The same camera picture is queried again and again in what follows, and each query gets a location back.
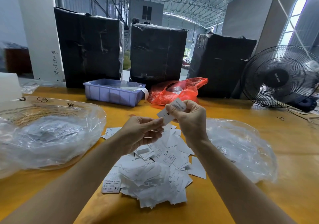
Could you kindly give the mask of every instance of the black fan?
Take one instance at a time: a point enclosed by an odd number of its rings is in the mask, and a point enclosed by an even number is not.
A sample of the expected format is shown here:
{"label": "black fan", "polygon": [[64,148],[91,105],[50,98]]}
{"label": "black fan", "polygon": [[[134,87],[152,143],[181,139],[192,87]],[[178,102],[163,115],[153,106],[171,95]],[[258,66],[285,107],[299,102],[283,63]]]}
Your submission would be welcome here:
{"label": "black fan", "polygon": [[310,97],[319,82],[317,62],[315,55],[307,55],[298,46],[265,49],[247,62],[241,89],[248,99],[264,107],[312,111],[317,106],[316,98]]}

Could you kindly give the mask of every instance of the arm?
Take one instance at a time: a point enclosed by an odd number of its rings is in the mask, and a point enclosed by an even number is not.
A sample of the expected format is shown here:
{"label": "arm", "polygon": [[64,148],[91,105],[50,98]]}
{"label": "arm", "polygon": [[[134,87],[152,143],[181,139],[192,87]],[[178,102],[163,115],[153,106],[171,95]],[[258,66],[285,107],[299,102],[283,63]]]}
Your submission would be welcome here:
{"label": "arm", "polygon": [[116,161],[140,145],[160,138],[162,124],[162,118],[131,117],[114,136],[49,183],[1,224],[72,224]]}
{"label": "arm", "polygon": [[205,108],[193,101],[184,103],[187,112],[171,105],[166,105],[166,110],[180,124],[186,143],[199,158],[236,224],[295,224],[209,141]]}

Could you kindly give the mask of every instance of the orange tabletop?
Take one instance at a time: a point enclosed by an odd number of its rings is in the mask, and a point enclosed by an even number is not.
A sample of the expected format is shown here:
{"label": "orange tabletop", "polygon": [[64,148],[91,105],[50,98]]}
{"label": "orange tabletop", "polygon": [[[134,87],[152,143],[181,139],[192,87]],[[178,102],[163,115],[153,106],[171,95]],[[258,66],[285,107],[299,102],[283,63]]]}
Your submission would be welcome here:
{"label": "orange tabletop", "polygon": [[[98,104],[106,112],[106,127],[120,127],[130,115],[157,118],[161,109],[144,100],[134,108],[88,101],[82,89],[38,88],[33,95]],[[206,108],[207,117],[234,119],[259,130],[277,156],[278,180],[276,183],[260,182],[258,187],[296,222],[318,224],[318,126],[286,110],[251,109],[252,103],[248,100],[200,99],[199,102]],[[19,171],[1,179],[0,220],[68,169]],[[186,188],[186,203],[170,205],[165,202],[153,210],[141,209],[136,199],[122,194],[101,194],[99,186],[75,223],[234,223],[209,179],[191,178],[193,183]]]}

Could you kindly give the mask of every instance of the forearm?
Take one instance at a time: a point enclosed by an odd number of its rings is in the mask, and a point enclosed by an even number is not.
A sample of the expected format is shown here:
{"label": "forearm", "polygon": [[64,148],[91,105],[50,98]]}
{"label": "forearm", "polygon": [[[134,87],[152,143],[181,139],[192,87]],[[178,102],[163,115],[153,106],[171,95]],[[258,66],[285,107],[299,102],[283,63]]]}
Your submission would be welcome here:
{"label": "forearm", "polygon": [[295,223],[209,140],[188,141],[236,224]]}
{"label": "forearm", "polygon": [[121,157],[117,139],[110,138],[65,174],[48,184],[1,224],[72,224],[104,177]]}

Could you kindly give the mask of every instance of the fan grille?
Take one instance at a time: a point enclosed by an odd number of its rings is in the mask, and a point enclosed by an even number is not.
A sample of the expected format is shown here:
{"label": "fan grille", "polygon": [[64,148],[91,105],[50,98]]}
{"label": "fan grille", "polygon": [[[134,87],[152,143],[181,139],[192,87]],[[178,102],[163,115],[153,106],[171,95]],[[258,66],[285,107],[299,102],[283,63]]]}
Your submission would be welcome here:
{"label": "fan grille", "polygon": [[[318,62],[315,55],[310,54],[310,57]],[[241,77],[243,93],[258,105],[273,108],[287,106],[274,95],[290,100],[296,95],[309,97],[315,91],[317,79],[309,61],[305,50],[298,46],[282,45],[263,50],[253,56],[244,69]],[[265,79],[273,75],[272,72],[284,72],[288,78],[282,85],[271,87],[265,83]]]}

